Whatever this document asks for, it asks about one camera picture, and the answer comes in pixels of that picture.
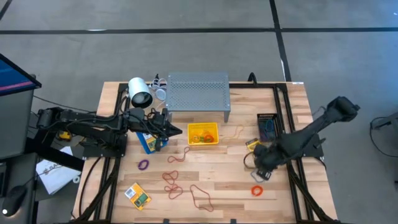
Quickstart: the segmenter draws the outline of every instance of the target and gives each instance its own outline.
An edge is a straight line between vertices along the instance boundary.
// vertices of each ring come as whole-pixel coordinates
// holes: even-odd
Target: purple rubber band
[[[141,161],[140,163],[138,163],[138,169],[139,170],[146,170],[149,166],[149,161],[147,159],[144,159],[143,161]]]

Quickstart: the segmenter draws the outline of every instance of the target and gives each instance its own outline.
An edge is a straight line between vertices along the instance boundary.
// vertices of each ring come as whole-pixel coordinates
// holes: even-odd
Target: table leg
[[[230,113],[230,111],[224,111],[224,122],[225,122],[225,123],[228,122],[229,113]]]

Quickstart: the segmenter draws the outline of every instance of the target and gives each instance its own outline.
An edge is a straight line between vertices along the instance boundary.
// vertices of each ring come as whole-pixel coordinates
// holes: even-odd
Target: mouse
[[[24,201],[26,191],[25,186],[18,185],[8,192],[2,203],[2,213],[5,217],[10,217],[18,211]]]

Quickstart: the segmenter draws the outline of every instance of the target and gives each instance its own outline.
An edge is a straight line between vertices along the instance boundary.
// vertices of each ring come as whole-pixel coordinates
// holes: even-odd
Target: black container
[[[273,141],[279,133],[278,114],[257,114],[260,141]]]

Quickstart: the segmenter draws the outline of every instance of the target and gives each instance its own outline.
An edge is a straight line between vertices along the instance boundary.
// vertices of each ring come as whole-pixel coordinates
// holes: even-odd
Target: white paper
[[[60,151],[72,156],[72,149],[70,146],[64,147]],[[40,175],[40,179],[50,195],[60,190],[63,186],[69,183],[69,181],[81,173],[80,171],[71,168],[60,167],[60,165],[45,159],[36,164],[36,172],[37,174],[42,174]]]

